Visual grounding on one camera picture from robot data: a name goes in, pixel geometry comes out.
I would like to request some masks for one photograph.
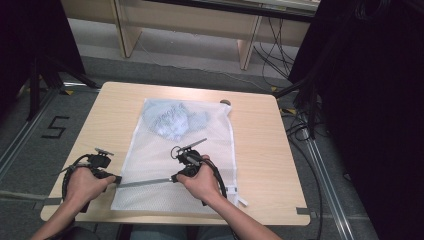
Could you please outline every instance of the white mesh bag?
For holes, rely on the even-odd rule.
[[[207,138],[193,149],[211,157],[227,187],[228,199],[237,205],[230,111],[231,107],[223,103],[146,99],[122,167],[121,184],[170,178],[184,168],[171,157],[172,148]],[[182,184],[172,182],[118,186],[112,210],[213,213]]]

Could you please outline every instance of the hand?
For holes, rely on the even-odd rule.
[[[89,201],[95,199],[115,181],[115,176],[98,179],[85,167],[71,175],[65,201],[31,239],[46,239],[62,231]]]
[[[72,201],[81,208],[97,198],[106,187],[115,181],[115,176],[98,179],[85,167],[77,168],[71,175],[65,201]]]
[[[218,182],[213,175],[212,169],[207,164],[202,164],[199,172],[194,177],[177,175],[178,182],[182,183],[193,197],[209,204],[213,199],[222,197],[219,193]]]

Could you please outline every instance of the table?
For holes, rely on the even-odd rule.
[[[310,222],[299,177],[274,97],[264,94],[107,82],[103,85],[64,165],[95,153],[100,147],[113,152],[108,172],[119,174],[129,149],[145,98],[231,102],[237,182],[240,196],[249,205],[240,209],[264,225],[307,225]],[[63,174],[49,198],[61,197]],[[185,225],[225,224],[218,215],[147,211],[112,211],[115,185],[93,200],[77,221],[163,223]],[[47,220],[58,205],[44,206]]]

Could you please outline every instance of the forearm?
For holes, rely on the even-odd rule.
[[[72,201],[63,202],[31,239],[46,239],[64,230],[73,221],[81,208],[81,203],[74,203]]]
[[[274,232],[245,214],[222,196],[207,201],[207,204],[214,209],[243,240],[281,239]]]

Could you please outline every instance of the metal rod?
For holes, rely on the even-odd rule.
[[[334,221],[336,223],[337,229],[342,240],[354,240],[352,233],[352,228],[350,226],[349,220],[344,213],[343,207],[340,203],[339,197],[337,196],[336,191],[334,190],[333,183],[330,179],[330,176],[325,167],[324,161],[319,152],[318,146],[314,139],[309,138],[309,132],[307,129],[303,129],[303,135],[308,140],[307,146],[309,153],[312,157],[312,162],[315,165],[317,170],[318,177],[320,179],[321,186],[323,187],[328,205],[330,207],[331,213],[334,216]]]
[[[90,93],[99,93],[101,90],[101,86],[99,88],[90,88],[86,84],[83,83],[72,83],[72,82],[64,82],[63,90],[70,90],[76,92],[90,92]]]
[[[172,179],[161,178],[161,179],[153,179],[153,180],[147,180],[147,181],[141,181],[141,182],[124,183],[124,184],[119,184],[117,186],[117,188],[140,187],[140,186],[146,186],[146,185],[152,185],[152,184],[158,184],[158,183],[165,183],[165,182],[171,182],[172,183]]]
[[[60,69],[65,70],[67,73],[69,73],[69,75],[78,79],[80,82],[86,84],[87,86],[89,86],[91,88],[95,88],[95,89],[100,88],[99,86],[97,86],[97,83],[93,82],[88,77],[84,76],[83,74],[78,73],[77,71],[73,70],[71,67],[68,67],[66,64],[62,63],[58,59],[46,55],[46,56],[44,56],[44,60],[47,63],[52,64],[55,67],[58,67]]]

